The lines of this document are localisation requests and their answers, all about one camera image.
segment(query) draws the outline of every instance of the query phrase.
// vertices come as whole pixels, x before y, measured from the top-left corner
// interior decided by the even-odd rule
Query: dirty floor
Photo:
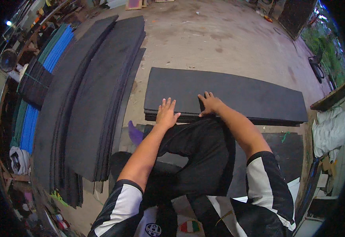
[[[119,20],[143,15],[147,34],[142,44],[146,51],[128,101],[124,127],[129,120],[133,124],[153,124],[145,121],[143,113],[151,67],[222,72],[274,83],[301,91],[310,114],[309,106],[331,91],[326,82],[317,81],[308,64],[311,52],[301,38],[292,42],[278,23],[264,20],[236,0],[176,0],[153,3],[142,10],[125,11],[124,6],[104,10],[82,23],[75,31],[76,37],[80,38],[95,21],[114,14],[119,15]],[[312,150],[312,121],[300,127],[258,128],[261,132],[290,131],[303,135],[306,156],[306,150]],[[303,172],[307,172],[309,162],[310,159],[303,159]],[[108,181],[104,182],[103,193],[83,193],[82,207],[58,206],[71,226],[87,235],[108,197]]]

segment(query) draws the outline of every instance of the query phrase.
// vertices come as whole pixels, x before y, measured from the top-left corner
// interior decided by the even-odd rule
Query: person's right hand
[[[213,95],[212,92],[205,92],[205,97],[202,95],[198,95],[198,98],[203,102],[205,110],[199,114],[199,117],[203,117],[204,115],[210,113],[218,113],[219,107],[224,105],[224,103],[217,97]]]

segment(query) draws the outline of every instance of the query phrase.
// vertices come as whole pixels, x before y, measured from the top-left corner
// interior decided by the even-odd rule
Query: stack of black foam sheets
[[[144,37],[142,16],[118,21],[79,87],[68,128],[66,164],[89,181],[108,179],[121,99]]]
[[[76,93],[94,54],[118,16],[96,21],[68,50],[39,113],[33,149],[34,173],[47,192],[58,190],[70,206],[83,202],[82,177],[65,165],[66,134]]]
[[[52,78],[53,75],[34,57],[20,81],[18,93],[24,101],[40,110]]]
[[[193,122],[204,110],[198,94],[213,92],[255,125],[298,126],[308,121],[303,94],[276,84],[218,72],[151,68],[145,119],[155,121],[163,98],[176,99],[178,122]]]

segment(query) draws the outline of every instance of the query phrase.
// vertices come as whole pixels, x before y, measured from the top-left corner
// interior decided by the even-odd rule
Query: badge
[[[158,237],[162,233],[161,227],[159,225],[155,224],[155,223],[147,224],[146,227],[145,227],[145,231],[151,237]]]
[[[179,226],[179,230],[185,233],[194,233],[200,231],[200,225],[197,220],[186,221]]]

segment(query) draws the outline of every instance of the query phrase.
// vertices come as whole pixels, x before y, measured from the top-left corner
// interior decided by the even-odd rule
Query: bright light
[[[324,19],[324,20],[328,20],[328,18],[326,18],[325,16],[323,16],[323,15],[320,15],[318,18],[320,18],[320,19]]]

